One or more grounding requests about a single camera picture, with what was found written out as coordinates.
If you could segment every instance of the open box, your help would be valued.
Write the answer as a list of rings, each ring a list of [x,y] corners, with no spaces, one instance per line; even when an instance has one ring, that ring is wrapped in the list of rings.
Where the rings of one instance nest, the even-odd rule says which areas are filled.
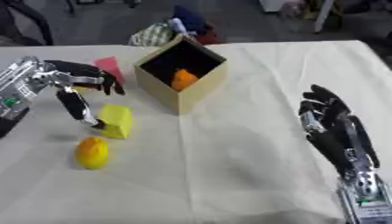
[[[225,80],[227,67],[227,60],[217,53],[186,37],[177,36],[138,61],[135,72],[141,88],[183,115]],[[171,88],[174,74],[179,69],[186,69],[199,78],[180,92]]]

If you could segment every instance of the pink block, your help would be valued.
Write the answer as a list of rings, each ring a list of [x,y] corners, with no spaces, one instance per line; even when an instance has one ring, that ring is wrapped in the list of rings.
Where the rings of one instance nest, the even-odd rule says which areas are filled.
[[[94,61],[94,64],[101,70],[113,74],[121,84],[125,82],[124,76],[121,73],[120,68],[118,68],[116,57],[97,59]]]

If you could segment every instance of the red cloth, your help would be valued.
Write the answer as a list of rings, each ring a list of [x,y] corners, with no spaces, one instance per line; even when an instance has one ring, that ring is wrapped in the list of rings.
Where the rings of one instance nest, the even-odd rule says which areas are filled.
[[[203,46],[221,44],[221,42],[218,39],[218,35],[216,35],[214,28],[208,29],[206,33],[199,34],[195,36],[195,38]]]
[[[108,57],[104,59],[97,59],[94,61],[94,64],[99,67],[101,70],[104,70],[110,74],[113,74],[120,84],[125,82],[124,76],[118,68],[116,57]]]

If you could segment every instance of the white tablecloth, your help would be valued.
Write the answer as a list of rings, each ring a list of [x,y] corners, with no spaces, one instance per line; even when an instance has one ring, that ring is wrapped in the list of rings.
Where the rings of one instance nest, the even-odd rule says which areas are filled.
[[[210,46],[228,58],[228,78],[189,115],[177,117],[137,87],[133,63],[153,48],[0,48],[0,67],[24,55],[92,63],[116,56],[127,95],[89,91],[131,106],[127,140],[109,140],[99,171],[74,164],[74,146],[94,133],[47,89],[0,140],[0,223],[344,223],[337,174],[304,138],[301,93],[330,88],[364,122],[392,183],[392,77],[360,42]]]

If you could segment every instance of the robotic hand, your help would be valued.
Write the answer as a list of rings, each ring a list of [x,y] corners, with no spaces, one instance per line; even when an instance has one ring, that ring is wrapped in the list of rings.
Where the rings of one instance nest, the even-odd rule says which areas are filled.
[[[24,57],[0,73],[0,137],[5,136],[27,114],[33,99],[46,87],[56,87],[57,97],[78,121],[102,130],[105,123],[95,119],[87,102],[73,86],[111,88],[125,92],[116,77],[97,67],[60,60],[40,61]]]
[[[392,223],[389,189],[375,173],[380,161],[361,120],[336,94],[317,85],[304,93],[299,115],[308,141],[340,175],[338,195],[347,221]]]
[[[119,95],[125,95],[124,89],[116,77],[96,66],[67,62],[62,60],[46,60],[48,71],[57,70],[69,74],[71,82],[78,87],[96,88],[110,95],[111,88]]]

